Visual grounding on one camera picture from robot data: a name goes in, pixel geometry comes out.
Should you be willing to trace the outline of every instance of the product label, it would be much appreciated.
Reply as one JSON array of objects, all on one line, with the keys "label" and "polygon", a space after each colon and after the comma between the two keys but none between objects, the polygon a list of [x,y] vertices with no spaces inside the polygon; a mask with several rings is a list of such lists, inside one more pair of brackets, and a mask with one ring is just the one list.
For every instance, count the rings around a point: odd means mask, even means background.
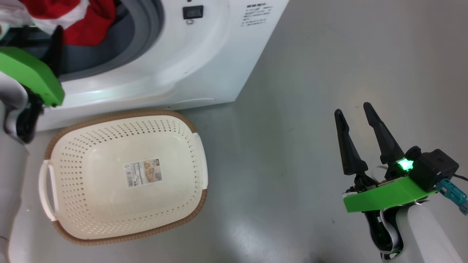
[{"label": "product label", "polygon": [[253,26],[266,23],[273,6],[267,3],[247,5],[241,26]]},{"label": "product label", "polygon": [[125,164],[124,172],[127,180],[127,187],[162,181],[159,159],[148,159]]}]

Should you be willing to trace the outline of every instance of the washing machine door opening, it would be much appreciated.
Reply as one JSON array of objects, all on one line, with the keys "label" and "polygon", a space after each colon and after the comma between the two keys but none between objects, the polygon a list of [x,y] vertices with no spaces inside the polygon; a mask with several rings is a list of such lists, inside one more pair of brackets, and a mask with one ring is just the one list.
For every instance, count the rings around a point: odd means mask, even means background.
[{"label": "washing machine door opening", "polygon": [[[115,0],[116,19],[96,46],[64,45],[60,81],[76,80],[124,66],[144,54],[156,41],[164,21],[160,0]],[[21,30],[11,28],[0,41],[8,42]],[[36,58],[47,51],[51,37],[31,28],[21,48]]]}]

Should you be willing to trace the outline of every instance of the green light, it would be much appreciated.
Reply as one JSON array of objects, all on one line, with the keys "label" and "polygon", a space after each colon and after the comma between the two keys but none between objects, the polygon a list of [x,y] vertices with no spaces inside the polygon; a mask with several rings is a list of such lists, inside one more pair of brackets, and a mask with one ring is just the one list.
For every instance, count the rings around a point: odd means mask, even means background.
[{"label": "green light", "polygon": [[403,159],[403,160],[399,161],[398,164],[403,168],[403,170],[409,171],[409,170],[413,169],[413,161]]}]

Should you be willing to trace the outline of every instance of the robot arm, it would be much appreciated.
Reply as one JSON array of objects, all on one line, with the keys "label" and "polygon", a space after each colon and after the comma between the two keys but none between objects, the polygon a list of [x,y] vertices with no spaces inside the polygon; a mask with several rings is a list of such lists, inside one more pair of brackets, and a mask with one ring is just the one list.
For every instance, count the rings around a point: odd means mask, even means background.
[{"label": "robot arm", "polygon": [[[21,46],[25,27],[10,41]],[[0,47],[0,263],[7,263],[13,221],[21,203],[28,151],[43,106],[61,105],[64,92],[58,77],[62,28],[52,35],[40,60],[15,47]]]},{"label": "robot arm", "polygon": [[[403,154],[372,105],[364,103],[364,110],[379,143],[380,160],[388,169],[382,182],[365,174],[367,164],[349,136],[343,113],[336,110],[343,171],[345,175],[355,174],[355,185],[343,194],[347,211],[365,215],[383,262],[461,263],[434,216],[421,205],[429,195],[440,192],[467,215],[467,195],[450,182],[458,164],[439,149],[421,153],[415,146]],[[412,162],[412,167],[403,168],[402,159]]]}]

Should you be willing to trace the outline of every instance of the laundry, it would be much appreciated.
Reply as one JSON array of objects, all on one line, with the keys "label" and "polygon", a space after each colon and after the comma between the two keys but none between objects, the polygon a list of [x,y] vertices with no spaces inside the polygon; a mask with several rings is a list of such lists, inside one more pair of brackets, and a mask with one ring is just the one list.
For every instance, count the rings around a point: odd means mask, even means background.
[{"label": "laundry", "polygon": [[69,45],[98,45],[115,17],[113,0],[0,0],[3,34],[11,26],[34,24],[51,35],[61,25]]}]

